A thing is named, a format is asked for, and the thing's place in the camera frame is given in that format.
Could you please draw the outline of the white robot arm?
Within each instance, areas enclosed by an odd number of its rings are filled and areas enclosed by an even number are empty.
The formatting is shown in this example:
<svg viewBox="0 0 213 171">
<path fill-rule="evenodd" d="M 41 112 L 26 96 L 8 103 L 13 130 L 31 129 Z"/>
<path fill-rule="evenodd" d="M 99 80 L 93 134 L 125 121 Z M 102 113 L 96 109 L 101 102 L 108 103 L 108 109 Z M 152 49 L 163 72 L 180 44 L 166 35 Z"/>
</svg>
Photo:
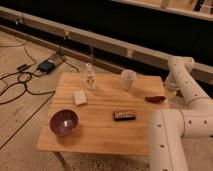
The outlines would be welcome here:
<svg viewBox="0 0 213 171">
<path fill-rule="evenodd" d="M 159 109 L 150 115 L 150 171 L 188 171 L 182 139 L 213 136 L 213 99 L 190 75 L 194 65 L 191 57 L 168 60 L 166 88 L 180 89 L 187 109 Z"/>
</svg>

